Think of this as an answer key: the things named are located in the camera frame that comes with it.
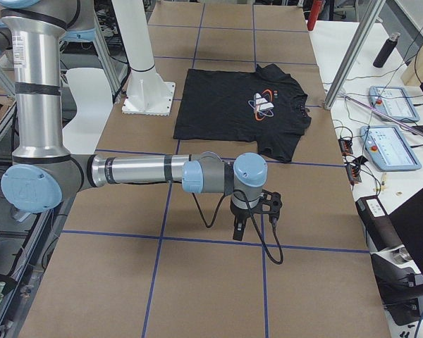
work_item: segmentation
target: red object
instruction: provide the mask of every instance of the red object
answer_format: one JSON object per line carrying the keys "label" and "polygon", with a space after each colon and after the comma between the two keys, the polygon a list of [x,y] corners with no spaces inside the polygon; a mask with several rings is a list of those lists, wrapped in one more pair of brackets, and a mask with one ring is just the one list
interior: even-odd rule
{"label": "red object", "polygon": [[309,15],[309,21],[307,22],[307,29],[309,31],[313,30],[315,27],[315,23],[318,19],[318,15],[321,10],[322,4],[323,4],[323,0],[313,1],[312,10],[310,11],[310,15]]}

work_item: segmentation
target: black tape band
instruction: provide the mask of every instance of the black tape band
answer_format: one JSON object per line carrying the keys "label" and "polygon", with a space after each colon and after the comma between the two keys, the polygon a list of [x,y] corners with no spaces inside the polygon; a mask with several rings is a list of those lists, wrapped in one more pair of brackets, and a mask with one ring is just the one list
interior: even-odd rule
{"label": "black tape band", "polygon": [[78,190],[77,190],[77,192],[79,192],[79,191],[82,189],[83,184],[85,183],[85,173],[83,172],[83,168],[82,168],[82,166],[78,163],[78,161],[77,161],[77,160],[75,160],[73,157],[71,157],[71,158],[70,158],[70,160],[73,162],[73,164],[75,164],[75,165],[77,166],[78,171],[80,172],[80,179],[81,179],[81,183],[80,183],[80,186],[78,187]]}
{"label": "black tape band", "polygon": [[63,28],[64,30],[68,29],[67,23],[65,23],[64,21],[58,18],[54,18],[53,16],[45,15],[41,13],[35,13],[32,11],[26,11],[25,9],[20,9],[20,8],[2,9],[1,17],[3,18],[5,16],[18,16],[19,18],[27,18],[27,19],[43,21],[45,23],[50,23],[52,25]]}
{"label": "black tape band", "polygon": [[77,10],[75,11],[75,15],[73,16],[72,20],[68,23],[68,28],[72,27],[74,23],[77,22],[78,17],[80,16],[82,5],[80,0],[77,0]]}
{"label": "black tape band", "polygon": [[92,162],[95,159],[95,155],[91,155],[87,160],[87,168],[86,168],[86,177],[87,181],[90,183],[90,186],[93,188],[97,188],[97,185],[94,183],[94,179],[92,178]]}
{"label": "black tape band", "polygon": [[138,70],[138,69],[134,69],[134,68],[131,68],[131,69],[134,70],[135,72],[145,73],[145,72],[148,72],[149,70],[153,69],[154,67],[155,67],[155,63],[151,68],[148,68],[146,70]]}
{"label": "black tape band", "polygon": [[105,161],[105,178],[109,184],[118,184],[113,177],[113,162],[116,157],[108,157]]}
{"label": "black tape band", "polygon": [[51,164],[61,163],[71,160],[71,155],[58,156],[58,157],[19,157],[13,156],[13,162],[19,164]]}
{"label": "black tape band", "polygon": [[61,87],[60,86],[49,86],[47,84],[37,84],[37,83],[24,83],[16,82],[14,85],[16,89],[16,94],[40,94],[40,95],[54,95],[61,96]]}
{"label": "black tape band", "polygon": [[164,179],[167,182],[172,182],[172,155],[164,156]]}
{"label": "black tape band", "polygon": [[233,166],[224,163],[224,195],[228,196],[233,193]]}

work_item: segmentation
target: computer monitor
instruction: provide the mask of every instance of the computer monitor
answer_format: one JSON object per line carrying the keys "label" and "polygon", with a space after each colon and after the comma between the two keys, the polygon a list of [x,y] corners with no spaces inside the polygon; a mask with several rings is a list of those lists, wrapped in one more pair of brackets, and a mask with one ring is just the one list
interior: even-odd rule
{"label": "computer monitor", "polygon": [[390,220],[423,274],[423,189],[394,210]]}

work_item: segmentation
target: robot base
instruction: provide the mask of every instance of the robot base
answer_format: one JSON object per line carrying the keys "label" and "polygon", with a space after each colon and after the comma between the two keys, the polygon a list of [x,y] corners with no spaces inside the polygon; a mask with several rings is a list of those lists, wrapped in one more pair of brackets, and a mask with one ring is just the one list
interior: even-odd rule
{"label": "robot base", "polygon": [[174,82],[163,82],[158,74],[157,78],[160,80],[157,83],[160,86],[159,90],[148,88],[144,80],[137,83],[137,81],[132,81],[133,78],[130,78],[127,98],[124,101],[122,112],[125,114],[168,116],[171,112],[176,84]]}

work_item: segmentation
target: table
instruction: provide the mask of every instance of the table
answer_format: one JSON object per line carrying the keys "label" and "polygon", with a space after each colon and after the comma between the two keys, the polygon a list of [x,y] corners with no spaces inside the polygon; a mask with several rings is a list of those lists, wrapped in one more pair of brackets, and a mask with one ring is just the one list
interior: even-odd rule
{"label": "table", "polygon": [[[350,44],[350,40],[353,38],[353,35],[357,29],[357,23],[343,23],[343,22],[324,22],[319,21],[316,24],[316,27],[313,32],[310,34],[312,44],[315,51],[315,56],[317,57],[317,63],[319,65],[321,78],[323,79],[324,86],[329,87],[328,83],[331,82],[336,74],[336,71],[343,59],[343,56]],[[388,38],[388,34],[380,23],[377,23],[373,26],[372,31],[369,33],[366,43],[362,47],[362,50],[357,57],[357,60],[352,67],[352,70],[348,76],[348,79],[353,79],[354,77],[366,77],[366,76],[380,76],[390,72],[392,70],[398,69],[398,72],[389,73],[381,77],[366,77],[358,78],[350,81],[346,81],[343,89],[346,93],[357,93],[357,94],[368,94],[368,89],[372,85],[385,86],[391,80],[390,86],[399,86],[404,87],[403,82],[401,81],[400,76],[406,69],[406,65],[403,65],[403,58],[400,54],[394,50],[390,58],[387,60],[387,63],[383,68],[375,68],[372,63],[376,58],[380,48],[384,44],[385,40]],[[405,87],[410,96],[422,95],[422,91],[419,87]],[[367,97],[352,95],[357,100],[365,102],[368,104]],[[413,98],[412,102],[422,103],[423,96]],[[417,112],[420,116],[419,124],[423,125],[423,106],[416,107]],[[359,128],[370,121],[370,112],[364,108],[360,108],[355,104],[348,102],[347,111],[344,100],[337,99],[335,104],[331,109],[332,118],[334,119],[334,125],[339,127],[344,125],[352,130],[354,135],[359,135]],[[371,125],[388,125],[391,123],[386,123],[376,116],[372,118]],[[341,129],[337,129],[336,133],[340,136]],[[342,131],[343,136],[348,136],[347,131]],[[413,136],[410,133],[404,133],[409,144],[422,144],[423,139],[418,136]],[[355,139],[353,143],[353,150],[355,156],[362,155],[362,142],[360,139]],[[423,147],[414,149],[419,161],[423,165]],[[370,162],[367,163],[367,166],[374,173],[374,175],[381,180],[382,172],[376,169]],[[358,200],[362,196],[369,196],[376,194],[374,190],[374,181],[366,173],[362,173],[362,184],[356,184],[352,192],[354,200]],[[397,173],[387,173],[385,176],[385,185],[384,189],[379,195],[384,208],[388,213],[391,213],[405,201],[407,201],[411,196],[417,193],[421,188],[423,188],[423,167],[420,170],[414,172],[397,172]],[[380,253],[384,258],[388,257],[386,251]],[[417,266],[411,262],[406,265],[402,265],[402,268],[406,266],[413,267],[417,273],[419,273]],[[398,327],[389,317],[389,326],[391,329],[392,337],[396,337],[402,331],[410,330],[406,326]],[[423,337],[423,325],[420,328],[420,337]]]}
{"label": "table", "polygon": [[[177,84],[171,115],[123,115],[114,106],[97,152],[208,150],[232,159],[255,151],[255,144],[172,139],[183,83],[188,68],[277,63],[309,94],[312,117],[293,162],[268,161],[266,188],[283,196],[286,261],[271,264],[250,227],[243,242],[232,242],[227,206],[206,230],[180,187],[84,191],[20,336],[390,337],[331,115],[319,106],[324,92],[302,10],[162,1],[149,33],[157,71]],[[200,196],[206,215],[218,199]]]}

